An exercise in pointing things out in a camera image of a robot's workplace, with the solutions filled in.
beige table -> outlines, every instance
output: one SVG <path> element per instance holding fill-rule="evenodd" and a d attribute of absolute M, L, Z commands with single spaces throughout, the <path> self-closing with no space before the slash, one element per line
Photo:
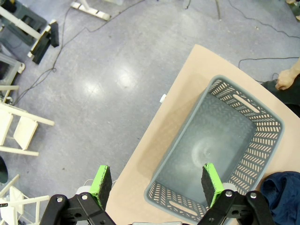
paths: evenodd
<path fill-rule="evenodd" d="M 106 209 L 116 224 L 181 221 L 147 203 L 143 194 L 199 94 L 216 75 L 224 75 L 251 92 L 285 123 L 283 139 L 265 176 L 278 171 L 300 172 L 300 119 L 250 76 L 195 45 L 111 191 Z"/>

bolt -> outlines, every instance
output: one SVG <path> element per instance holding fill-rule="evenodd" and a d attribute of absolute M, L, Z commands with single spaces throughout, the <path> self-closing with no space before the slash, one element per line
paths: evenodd
<path fill-rule="evenodd" d="M 231 191 L 226 191 L 225 195 L 226 195 L 227 197 L 231 197 L 231 196 L 233 195 L 233 193 L 232 193 Z"/>
<path fill-rule="evenodd" d="M 87 200 L 87 199 L 88 199 L 88 196 L 87 196 L 87 195 L 83 195 L 83 196 L 81 196 L 81 198 L 82 198 L 83 200 Z"/>
<path fill-rule="evenodd" d="M 254 193 L 254 192 L 252 192 L 252 193 L 250 194 L 250 197 L 251 197 L 251 198 L 256 198 L 256 196 L 257 196 L 257 195 L 256 195 L 256 193 Z"/>
<path fill-rule="evenodd" d="M 62 197 L 58 197 L 56 200 L 58 203 L 60 203 L 60 202 L 62 202 Z"/>

navy blue fabric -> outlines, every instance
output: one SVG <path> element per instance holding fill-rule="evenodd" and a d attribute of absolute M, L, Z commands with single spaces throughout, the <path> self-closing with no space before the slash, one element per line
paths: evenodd
<path fill-rule="evenodd" d="M 262 183 L 261 193 L 268 201 L 275 223 L 300 225 L 300 173 L 270 175 Z"/>

gray floor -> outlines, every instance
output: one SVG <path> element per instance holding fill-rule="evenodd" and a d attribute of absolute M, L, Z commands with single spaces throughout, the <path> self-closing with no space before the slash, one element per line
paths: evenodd
<path fill-rule="evenodd" d="M 300 25 L 284 0 L 231 1 L 246 16 L 300 36 Z M 48 21 L 58 20 L 61 31 L 71 1 L 21 2 Z M 89 2 L 115 16 L 138 0 L 125 0 L 122 6 Z M 71 197 L 102 164 L 111 166 L 112 179 L 116 180 L 194 44 L 207 47 L 234 65 L 243 58 L 299 56 L 299 39 L 246 20 L 228 0 L 220 1 L 221 21 L 214 0 L 192 0 L 185 10 L 186 2 L 146 0 L 96 32 L 83 31 L 63 49 L 56 73 L 50 73 L 19 102 L 18 107 L 56 122 L 54 127 L 40 125 L 36 131 L 30 149 L 40 152 L 39 157 L 1 153 L 9 177 L 21 175 L 17 186 L 26 195 L 62 193 Z M 65 41 L 83 27 L 94 30 L 102 24 L 100 19 L 71 9 Z M 26 64 L 15 81 L 20 94 L 51 68 L 59 47 L 50 47 L 40 65 L 35 65 L 25 56 L 27 48 L 18 47 L 19 40 L 10 34 L 6 38 Z M 295 61 L 245 61 L 241 69 L 266 81 Z"/>

basket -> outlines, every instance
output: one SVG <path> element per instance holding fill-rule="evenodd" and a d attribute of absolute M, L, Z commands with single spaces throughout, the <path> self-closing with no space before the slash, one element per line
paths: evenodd
<path fill-rule="evenodd" d="M 242 195 L 255 189 L 279 145 L 284 124 L 224 76 L 199 97 L 145 191 L 150 204 L 192 224 L 208 210 L 202 167 L 214 164 L 222 182 Z"/>

